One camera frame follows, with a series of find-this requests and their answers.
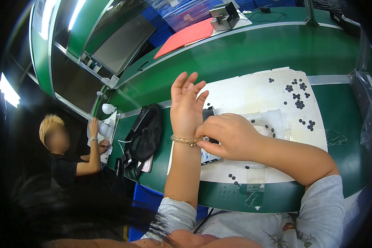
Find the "gold bracelet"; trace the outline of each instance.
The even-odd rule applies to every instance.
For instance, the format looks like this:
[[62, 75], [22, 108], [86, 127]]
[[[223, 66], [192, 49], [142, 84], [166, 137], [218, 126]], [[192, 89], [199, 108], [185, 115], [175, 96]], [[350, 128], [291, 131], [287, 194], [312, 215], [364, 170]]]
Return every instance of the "gold bracelet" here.
[[190, 144], [190, 146], [195, 146], [197, 142], [206, 140], [205, 137], [199, 137], [199, 138], [178, 138], [174, 135], [171, 135], [171, 140], [175, 142], [181, 142], [185, 144]]

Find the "green table surface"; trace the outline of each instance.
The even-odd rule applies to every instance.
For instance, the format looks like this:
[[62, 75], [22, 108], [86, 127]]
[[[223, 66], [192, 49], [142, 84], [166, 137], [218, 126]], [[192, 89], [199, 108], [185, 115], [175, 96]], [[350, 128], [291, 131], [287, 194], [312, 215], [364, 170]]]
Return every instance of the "green table surface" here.
[[[287, 13], [283, 18], [296, 16], [304, 8], [284, 7], [278, 12]], [[298, 19], [281, 21], [303, 21], [306, 14], [300, 12]], [[327, 12], [316, 10], [318, 22], [330, 23]], [[199, 80], [208, 83], [245, 75], [248, 73], [289, 66], [307, 75], [348, 74], [355, 65], [359, 40], [344, 31], [330, 27], [286, 25], [265, 27], [232, 34], [203, 43], [178, 53], [163, 62], [143, 71], [112, 93], [109, 103], [121, 112], [128, 112], [152, 102], [170, 99], [170, 86], [183, 71], [197, 71]], [[152, 53], [142, 57], [133, 66], [138, 68]], [[372, 75], [372, 56], [367, 71]], [[129, 72], [131, 77], [136, 72]], [[367, 184], [365, 150], [359, 145], [362, 118], [349, 85], [314, 85], [314, 94], [320, 107], [325, 129], [335, 131], [347, 138], [347, 144], [328, 146], [328, 152], [339, 167], [343, 178], [343, 194], [348, 197]], [[106, 117], [100, 108], [97, 116]], [[114, 167], [117, 157], [122, 155], [116, 140], [128, 134], [136, 116], [120, 119], [114, 134], [112, 155], [108, 165]], [[163, 109], [163, 136], [154, 155], [150, 173], [142, 173], [140, 183], [163, 192], [167, 178], [170, 136], [172, 129], [169, 108]], [[263, 206], [256, 210], [245, 206], [246, 185], [200, 182], [199, 204], [232, 211], [280, 213], [298, 211], [304, 187], [297, 182], [266, 184]]]
[[[348, 197], [367, 184], [367, 165], [365, 149], [359, 144], [362, 118], [349, 85], [315, 85], [312, 86], [320, 107], [325, 129], [338, 132], [347, 138], [346, 144], [328, 146], [328, 152], [339, 167], [343, 178], [343, 194]], [[142, 173], [140, 183], [159, 192], [164, 192], [167, 178], [168, 162], [171, 152], [172, 133], [169, 108], [163, 109], [162, 142], [153, 157], [149, 173]], [[113, 151], [108, 165], [114, 167], [117, 157], [122, 151], [117, 140], [124, 140], [137, 116], [119, 119], [114, 135]], [[219, 209], [280, 213], [299, 211], [300, 200], [304, 194], [304, 186], [297, 182], [281, 182], [265, 184], [263, 206], [256, 210], [245, 206], [246, 185], [230, 183], [200, 182], [198, 203]]]

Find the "black pouch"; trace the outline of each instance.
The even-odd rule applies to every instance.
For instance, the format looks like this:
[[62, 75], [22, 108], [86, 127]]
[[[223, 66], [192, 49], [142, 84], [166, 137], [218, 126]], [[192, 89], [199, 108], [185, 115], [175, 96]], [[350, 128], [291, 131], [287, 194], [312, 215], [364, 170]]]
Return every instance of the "black pouch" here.
[[142, 164], [147, 161], [160, 146], [163, 132], [161, 107], [156, 104], [143, 106], [125, 141], [122, 167], [127, 177], [138, 180]]

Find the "red board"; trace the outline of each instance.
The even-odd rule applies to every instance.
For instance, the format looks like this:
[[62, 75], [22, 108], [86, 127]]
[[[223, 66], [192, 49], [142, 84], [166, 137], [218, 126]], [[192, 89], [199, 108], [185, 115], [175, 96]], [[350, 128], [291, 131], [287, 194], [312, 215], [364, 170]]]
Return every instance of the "red board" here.
[[186, 44], [210, 37], [213, 31], [213, 27], [211, 25], [212, 19], [213, 18], [209, 18], [204, 21], [195, 23], [189, 27], [182, 29], [176, 34], [171, 35], [161, 47], [156, 56], [154, 56], [154, 59], [172, 52], [179, 47], [183, 47]]

